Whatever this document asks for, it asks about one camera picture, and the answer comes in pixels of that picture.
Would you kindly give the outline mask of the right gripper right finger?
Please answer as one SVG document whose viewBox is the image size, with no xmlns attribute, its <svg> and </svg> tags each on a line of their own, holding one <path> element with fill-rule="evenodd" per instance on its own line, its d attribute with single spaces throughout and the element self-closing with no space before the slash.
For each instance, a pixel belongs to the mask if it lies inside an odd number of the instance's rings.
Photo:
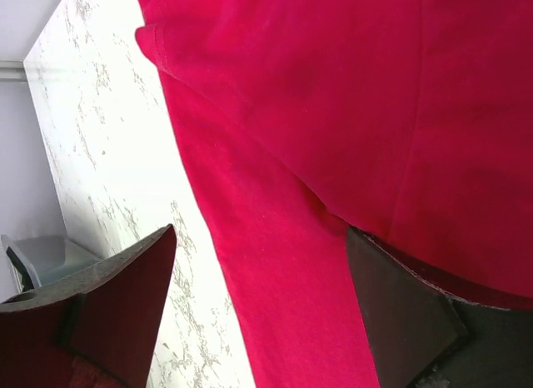
<svg viewBox="0 0 533 388">
<path fill-rule="evenodd" d="M 382 387 L 530 387 L 532 300 L 352 227 L 346 253 Z"/>
</svg>

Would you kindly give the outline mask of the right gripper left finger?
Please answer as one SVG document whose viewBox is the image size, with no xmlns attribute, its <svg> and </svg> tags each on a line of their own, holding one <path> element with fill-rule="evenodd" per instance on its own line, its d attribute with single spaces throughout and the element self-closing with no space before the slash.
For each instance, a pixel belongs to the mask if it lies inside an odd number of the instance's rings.
<svg viewBox="0 0 533 388">
<path fill-rule="evenodd" d="M 177 249 L 173 226 L 1 304 L 1 385 L 72 387 L 87 366 L 147 384 Z"/>
</svg>

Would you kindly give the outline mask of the red t-shirt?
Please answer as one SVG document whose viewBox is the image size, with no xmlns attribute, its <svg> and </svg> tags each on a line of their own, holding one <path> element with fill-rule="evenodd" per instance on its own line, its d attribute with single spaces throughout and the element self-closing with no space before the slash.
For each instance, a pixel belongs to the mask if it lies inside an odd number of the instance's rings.
<svg viewBox="0 0 533 388">
<path fill-rule="evenodd" d="M 532 0 L 138 0 L 259 387 L 376 387 L 351 227 L 532 300 Z"/>
</svg>

